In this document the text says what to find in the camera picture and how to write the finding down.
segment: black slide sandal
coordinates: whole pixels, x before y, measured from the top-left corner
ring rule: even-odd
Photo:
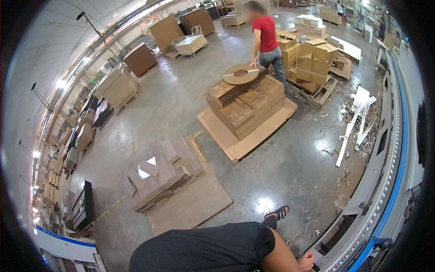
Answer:
[[[278,215],[278,218],[276,220],[281,220],[281,219],[285,218],[285,216],[286,216],[286,214],[285,214],[285,208],[286,207],[287,207],[288,211],[290,212],[290,208],[287,205],[285,205],[285,206],[280,207],[279,209],[277,209],[274,212],[270,212],[270,213],[266,214],[264,216],[264,219],[266,219],[266,217],[268,215],[271,215],[271,214],[274,214],[274,213],[276,213]]]

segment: man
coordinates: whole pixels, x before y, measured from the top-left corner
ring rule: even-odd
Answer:
[[[337,5],[335,5],[337,7],[337,13],[339,16],[341,16],[341,20],[343,20],[343,7],[341,6],[340,0],[337,1]]]
[[[401,40],[400,40],[400,34],[399,34],[398,31],[396,31],[395,38],[396,38],[396,40],[394,41],[394,45],[395,45],[397,48],[400,48],[400,42],[401,42]]]
[[[385,39],[385,22],[384,22],[384,18],[382,18],[382,17],[379,19],[378,39],[380,39],[382,42]]]
[[[287,93],[287,82],[285,81],[284,68],[282,67],[281,50],[275,38],[275,22],[267,15],[264,5],[257,1],[249,1],[245,4],[243,11],[252,25],[254,32],[254,45],[252,48],[252,63],[249,67],[257,66],[258,60],[261,66],[273,65],[275,78],[284,84],[284,92]]]
[[[275,231],[288,214],[283,206],[263,223],[242,222],[213,228],[170,230],[143,242],[130,258],[129,272],[304,272],[314,265],[307,252],[296,261]]]

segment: gray jeans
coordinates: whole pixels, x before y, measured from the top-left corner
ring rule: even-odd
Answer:
[[[275,69],[275,78],[284,84],[284,91],[287,92],[288,85],[285,81],[284,68],[282,67],[282,55],[279,46],[269,52],[260,52],[258,56],[258,62],[261,66],[269,68],[272,64]]]

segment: shiny gray floor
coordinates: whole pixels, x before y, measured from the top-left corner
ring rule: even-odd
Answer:
[[[295,17],[303,13],[309,14],[310,10],[275,8],[272,16],[276,28],[285,30],[294,28]],[[351,157],[341,168],[335,167],[337,156],[320,151],[339,151],[338,136],[342,131],[339,127],[330,128],[323,137],[319,123],[322,113],[303,98],[292,95],[291,100],[298,104],[292,118],[246,159],[232,164],[196,115],[206,105],[206,88],[221,78],[228,67],[251,59],[253,36],[249,26],[222,28],[218,20],[214,23],[216,32],[207,36],[208,48],[197,52],[194,58],[159,58],[158,66],[140,79],[138,99],[97,131],[94,143],[70,178],[72,191],[83,179],[92,182],[97,216],[93,238],[108,271],[127,271],[134,249],[153,237],[147,217],[127,210],[119,175],[131,156],[156,139],[202,131],[196,140],[234,204],[201,227],[261,221],[271,209],[289,205],[290,214],[279,222],[277,231],[284,240],[298,234],[290,245],[295,255],[314,243],[315,238],[309,239],[309,233],[322,233],[335,220],[339,213],[335,202],[341,195],[350,197],[362,175],[364,163],[352,145],[348,145]],[[381,77],[374,73],[376,45],[360,38],[350,24],[324,24],[328,34],[362,49],[359,66],[352,65],[352,80],[377,96]],[[340,124],[341,94],[334,93],[327,104],[327,124]],[[349,178],[351,185],[346,187],[337,180],[344,167],[351,164],[354,173]],[[307,217],[311,221],[304,233]]]

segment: circular wooden board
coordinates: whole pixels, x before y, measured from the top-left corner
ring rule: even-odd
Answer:
[[[258,76],[257,67],[249,67],[249,64],[237,64],[224,73],[224,80],[231,85],[245,84],[253,81]]]

